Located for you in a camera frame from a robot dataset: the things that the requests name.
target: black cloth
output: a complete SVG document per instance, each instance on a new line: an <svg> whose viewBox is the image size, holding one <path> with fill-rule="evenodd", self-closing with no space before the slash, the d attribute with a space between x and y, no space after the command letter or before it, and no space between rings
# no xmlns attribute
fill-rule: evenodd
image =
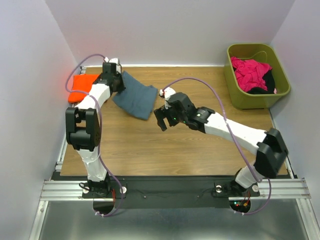
<svg viewBox="0 0 320 240"><path fill-rule="evenodd" d="M274 94L276 83L274 76L272 76L272 70L269 70L266 72L265 75L263 75L262 79L265 81L265 86L267 90L264 90L261 87L253 87L249 91L247 91L248 94Z"/></svg>

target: white wall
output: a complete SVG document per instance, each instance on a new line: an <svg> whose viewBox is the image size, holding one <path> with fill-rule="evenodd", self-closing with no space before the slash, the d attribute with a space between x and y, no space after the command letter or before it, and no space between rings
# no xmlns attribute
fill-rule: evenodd
<svg viewBox="0 0 320 240"><path fill-rule="evenodd" d="M221 65L232 43L271 42L294 0L46 2L77 61L101 53L123 64Z"/></svg>
<svg viewBox="0 0 320 240"><path fill-rule="evenodd" d="M288 80L290 95L272 109L288 145L295 173L305 177L320 221L320 1L296 0L272 41Z"/></svg>
<svg viewBox="0 0 320 240"><path fill-rule="evenodd" d="M76 65L43 0L0 8L0 239L29 239L63 137L64 81Z"/></svg>

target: gray cloth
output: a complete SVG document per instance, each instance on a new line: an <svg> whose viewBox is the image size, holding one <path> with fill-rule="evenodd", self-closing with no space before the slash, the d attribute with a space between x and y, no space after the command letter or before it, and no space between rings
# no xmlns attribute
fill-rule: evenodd
<svg viewBox="0 0 320 240"><path fill-rule="evenodd" d="M153 86L145 86L129 73L124 71L122 79L125 90L113 97L114 103L128 114L148 120L153 111L158 90Z"/></svg>

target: wooden table surface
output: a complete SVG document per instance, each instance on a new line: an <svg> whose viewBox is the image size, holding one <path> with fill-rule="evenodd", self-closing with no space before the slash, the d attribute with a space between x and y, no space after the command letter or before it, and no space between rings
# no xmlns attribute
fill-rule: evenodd
<svg viewBox="0 0 320 240"><path fill-rule="evenodd" d="M175 79L195 77L208 82L219 94L227 117L252 128L272 127L267 109L238 110L231 104L222 67L128 67L124 68L141 83L161 89ZM101 68L87 68L98 74ZM196 107L221 113L217 99L204 84L182 80L173 86L189 96ZM154 109L164 100L157 97ZM233 175L245 166L235 144L221 137L193 131L184 124L162 132L152 113L147 121L125 113L109 99L102 110L101 156L110 171L118 176ZM255 156L244 150L250 162ZM78 153L68 145L61 169L62 176L86 176ZM280 174L287 174L283 165Z"/></svg>

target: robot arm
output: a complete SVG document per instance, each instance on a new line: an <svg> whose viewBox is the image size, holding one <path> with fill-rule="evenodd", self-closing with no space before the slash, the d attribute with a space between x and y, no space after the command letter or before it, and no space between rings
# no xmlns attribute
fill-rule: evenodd
<svg viewBox="0 0 320 240"><path fill-rule="evenodd" d="M160 95L165 98L165 105L156 109L154 114L162 131L167 129L164 122L164 119L167 119L170 127L183 123L192 130L233 141L225 119L219 113L203 106L196 108L186 94L176 93L169 87L164 92L161 91ZM229 119L226 121L238 143L256 155L256 161L251 168L258 179L275 178L288 155L280 132L274 128L266 132ZM236 174L235 182L245 190L257 181L246 166Z"/></svg>
<svg viewBox="0 0 320 240"><path fill-rule="evenodd" d="M121 65L117 58L105 60L102 73L98 76L89 92L101 108L113 92L125 89ZM101 129L98 120L96 102L87 95L75 107L68 107L65 112L66 140L81 156L87 170L88 189L96 193L108 194L109 175L99 160Z"/></svg>

